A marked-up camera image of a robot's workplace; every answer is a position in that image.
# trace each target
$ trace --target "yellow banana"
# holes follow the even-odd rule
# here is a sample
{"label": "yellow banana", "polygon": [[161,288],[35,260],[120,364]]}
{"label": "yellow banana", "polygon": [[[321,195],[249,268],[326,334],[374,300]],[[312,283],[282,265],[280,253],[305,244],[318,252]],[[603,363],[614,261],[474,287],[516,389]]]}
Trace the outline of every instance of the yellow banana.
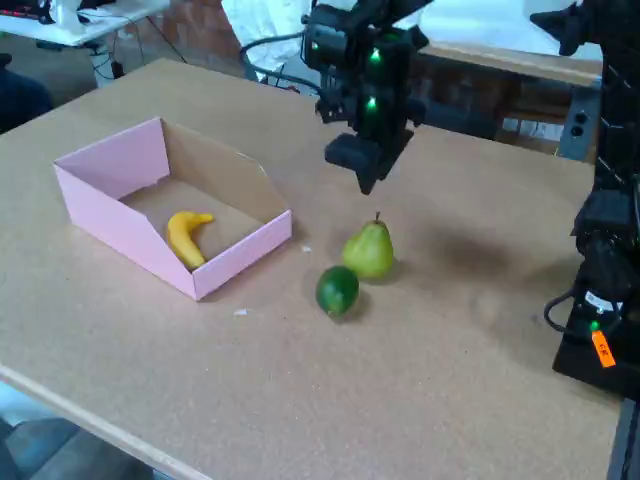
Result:
{"label": "yellow banana", "polygon": [[205,262],[202,253],[191,240],[191,232],[199,225],[214,220],[215,218],[210,213],[187,211],[178,212],[169,219],[167,225],[169,246],[188,269],[195,270]]}

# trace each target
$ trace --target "orange tag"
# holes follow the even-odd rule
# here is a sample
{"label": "orange tag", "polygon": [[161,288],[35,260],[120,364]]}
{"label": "orange tag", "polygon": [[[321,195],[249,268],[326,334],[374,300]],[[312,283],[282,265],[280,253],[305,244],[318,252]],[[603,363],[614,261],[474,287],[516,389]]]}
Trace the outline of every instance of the orange tag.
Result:
{"label": "orange tag", "polygon": [[607,339],[604,334],[600,330],[596,330],[591,333],[591,340],[593,341],[593,345],[596,347],[596,352],[598,353],[598,357],[600,357],[602,367],[613,367],[616,364],[616,361],[613,358],[613,354],[611,353],[611,349],[609,348],[609,344],[607,343]]}

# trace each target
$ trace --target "green pear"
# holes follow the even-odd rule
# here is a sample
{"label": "green pear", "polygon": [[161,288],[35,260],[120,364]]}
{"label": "green pear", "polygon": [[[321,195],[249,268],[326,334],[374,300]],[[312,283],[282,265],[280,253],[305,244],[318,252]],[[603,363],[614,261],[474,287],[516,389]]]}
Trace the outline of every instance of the green pear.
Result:
{"label": "green pear", "polygon": [[360,278],[380,278],[391,269],[393,244],[380,212],[347,241],[342,260]]}

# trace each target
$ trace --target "pink cardboard box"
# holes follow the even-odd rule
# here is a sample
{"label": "pink cardboard box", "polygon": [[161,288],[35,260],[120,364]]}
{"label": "pink cardboard box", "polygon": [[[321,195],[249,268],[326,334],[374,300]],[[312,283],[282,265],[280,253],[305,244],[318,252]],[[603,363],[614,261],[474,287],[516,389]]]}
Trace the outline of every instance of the pink cardboard box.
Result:
{"label": "pink cardboard box", "polygon": [[[159,118],[59,159],[71,221],[199,300],[291,237],[291,210],[254,160]],[[165,241],[181,210],[212,213],[189,271]]]}

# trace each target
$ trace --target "green lime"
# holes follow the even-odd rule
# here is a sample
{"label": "green lime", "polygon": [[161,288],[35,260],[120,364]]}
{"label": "green lime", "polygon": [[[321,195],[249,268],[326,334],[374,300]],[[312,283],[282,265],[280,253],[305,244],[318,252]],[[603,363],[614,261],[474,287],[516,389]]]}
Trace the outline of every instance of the green lime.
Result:
{"label": "green lime", "polygon": [[329,315],[341,315],[356,303],[359,290],[355,273],[347,267],[331,267],[318,280],[316,301]]}

